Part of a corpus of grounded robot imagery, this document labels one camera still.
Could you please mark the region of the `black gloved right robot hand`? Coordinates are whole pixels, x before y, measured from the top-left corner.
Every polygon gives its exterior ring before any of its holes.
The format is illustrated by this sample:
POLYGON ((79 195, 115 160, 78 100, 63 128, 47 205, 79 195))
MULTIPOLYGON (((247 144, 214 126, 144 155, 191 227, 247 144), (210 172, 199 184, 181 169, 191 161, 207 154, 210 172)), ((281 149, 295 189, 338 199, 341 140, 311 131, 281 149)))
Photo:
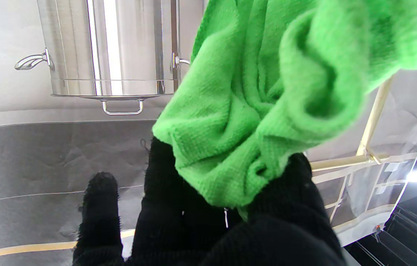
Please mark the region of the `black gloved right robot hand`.
POLYGON ((301 153, 258 193, 244 221, 234 210, 207 204, 178 174, 171 146, 153 138, 128 259, 122 256, 118 200, 110 173, 89 180, 73 266, 346 265, 301 153))

